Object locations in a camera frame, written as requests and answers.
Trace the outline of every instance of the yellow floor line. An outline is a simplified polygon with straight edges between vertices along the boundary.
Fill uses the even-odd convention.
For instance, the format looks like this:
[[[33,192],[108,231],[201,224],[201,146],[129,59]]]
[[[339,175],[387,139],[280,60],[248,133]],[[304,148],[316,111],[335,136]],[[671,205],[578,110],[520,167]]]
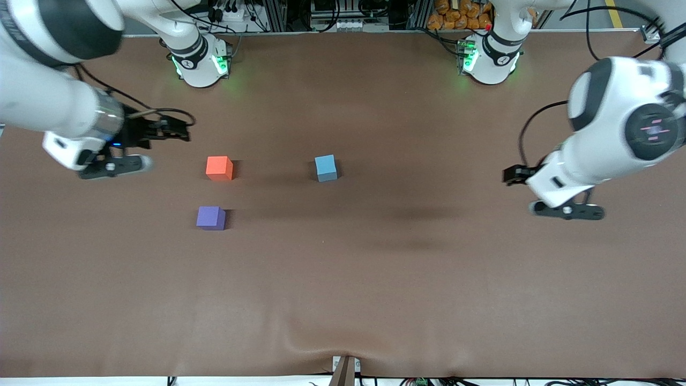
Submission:
[[[605,0],[605,4],[608,7],[616,7],[615,0]],[[612,26],[614,28],[623,28],[622,20],[619,18],[619,12],[616,10],[608,10],[610,12],[610,20],[612,20]]]

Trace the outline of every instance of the brown table surface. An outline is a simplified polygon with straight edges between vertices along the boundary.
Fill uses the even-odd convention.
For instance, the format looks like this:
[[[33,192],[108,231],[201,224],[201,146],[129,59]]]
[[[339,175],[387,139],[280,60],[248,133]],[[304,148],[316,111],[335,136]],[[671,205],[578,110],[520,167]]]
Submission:
[[[376,376],[686,376],[686,152],[599,187],[603,221],[529,215],[501,170],[592,59],[576,33],[525,50],[487,87],[423,34],[251,37],[230,80],[192,89],[156,39],[126,40],[88,67],[191,111],[193,141],[81,181],[40,133],[5,131],[0,375],[308,374],[352,354]],[[530,159],[570,134],[565,113],[532,125]],[[344,176],[316,183],[326,154]],[[209,155],[238,178],[208,180]],[[201,205],[231,228],[196,229]]]

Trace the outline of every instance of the green led light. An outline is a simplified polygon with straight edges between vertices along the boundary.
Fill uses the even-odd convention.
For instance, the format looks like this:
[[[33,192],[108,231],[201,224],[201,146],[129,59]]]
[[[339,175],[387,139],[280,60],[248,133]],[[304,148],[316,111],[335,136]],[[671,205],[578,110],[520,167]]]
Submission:
[[[474,64],[479,58],[479,50],[474,48],[471,53],[464,59],[464,69],[465,71],[471,71],[474,69]]]
[[[510,72],[513,72],[517,68],[517,59],[519,59],[519,54],[512,59],[512,66],[510,67]]]
[[[212,61],[215,63],[215,67],[217,67],[219,73],[226,73],[228,71],[228,65],[226,64],[226,59],[224,57],[212,55]]]
[[[181,76],[181,68],[179,68],[178,63],[176,62],[176,59],[172,56],[171,61],[174,63],[174,66],[176,67],[176,73]]]

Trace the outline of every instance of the blue cube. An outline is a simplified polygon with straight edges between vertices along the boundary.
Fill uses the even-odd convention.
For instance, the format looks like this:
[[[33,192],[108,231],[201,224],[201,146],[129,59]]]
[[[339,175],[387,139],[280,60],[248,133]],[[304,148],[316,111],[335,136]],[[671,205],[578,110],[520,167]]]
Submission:
[[[226,212],[220,207],[200,207],[196,226],[205,231],[223,231]]]
[[[333,155],[316,157],[314,159],[314,165],[317,167],[317,180],[319,182],[333,181],[338,178],[336,162]]]

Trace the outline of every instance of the orange cube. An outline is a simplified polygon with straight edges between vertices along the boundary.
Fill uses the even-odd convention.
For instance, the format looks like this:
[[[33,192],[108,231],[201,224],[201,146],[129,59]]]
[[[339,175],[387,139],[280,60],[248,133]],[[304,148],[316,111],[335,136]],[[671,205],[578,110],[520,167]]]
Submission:
[[[212,181],[227,181],[233,179],[233,162],[226,156],[207,157],[205,174]]]

